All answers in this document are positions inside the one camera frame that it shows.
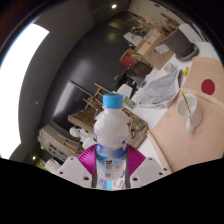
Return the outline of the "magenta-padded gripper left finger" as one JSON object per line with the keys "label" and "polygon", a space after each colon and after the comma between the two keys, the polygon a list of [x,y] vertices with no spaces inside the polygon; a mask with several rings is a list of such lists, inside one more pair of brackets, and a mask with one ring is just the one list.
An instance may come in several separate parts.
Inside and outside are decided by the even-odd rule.
{"label": "magenta-padded gripper left finger", "polygon": [[78,157],[70,156],[58,169],[56,175],[84,188],[95,188],[96,146],[92,145]]}

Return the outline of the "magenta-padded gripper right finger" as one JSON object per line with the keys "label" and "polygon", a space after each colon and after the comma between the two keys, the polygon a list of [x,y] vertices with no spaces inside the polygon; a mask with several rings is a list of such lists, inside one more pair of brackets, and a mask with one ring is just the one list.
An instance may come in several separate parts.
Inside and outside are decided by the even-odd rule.
{"label": "magenta-padded gripper right finger", "polygon": [[125,186],[140,188],[169,174],[167,165],[162,167],[154,157],[145,157],[133,146],[127,146]]}

